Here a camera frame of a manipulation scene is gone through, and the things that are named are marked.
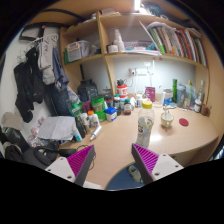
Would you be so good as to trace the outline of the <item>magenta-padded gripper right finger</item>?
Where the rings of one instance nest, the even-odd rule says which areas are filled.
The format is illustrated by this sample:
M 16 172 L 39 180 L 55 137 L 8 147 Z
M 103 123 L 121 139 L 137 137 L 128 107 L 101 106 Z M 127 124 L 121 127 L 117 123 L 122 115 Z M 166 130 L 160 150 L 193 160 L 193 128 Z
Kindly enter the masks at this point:
M 158 155 L 137 144 L 132 144 L 131 153 L 145 185 L 183 169 L 168 154 Z

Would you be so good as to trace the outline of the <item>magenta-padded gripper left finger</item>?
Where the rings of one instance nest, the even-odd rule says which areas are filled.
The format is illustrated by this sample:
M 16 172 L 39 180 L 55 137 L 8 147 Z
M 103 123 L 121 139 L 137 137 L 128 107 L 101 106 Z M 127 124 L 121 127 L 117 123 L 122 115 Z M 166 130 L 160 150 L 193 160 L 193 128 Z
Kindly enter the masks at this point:
M 46 168 L 46 171 L 78 186 L 89 186 L 86 176 L 95 155 L 94 146 L 90 145 L 68 158 L 59 157 Z

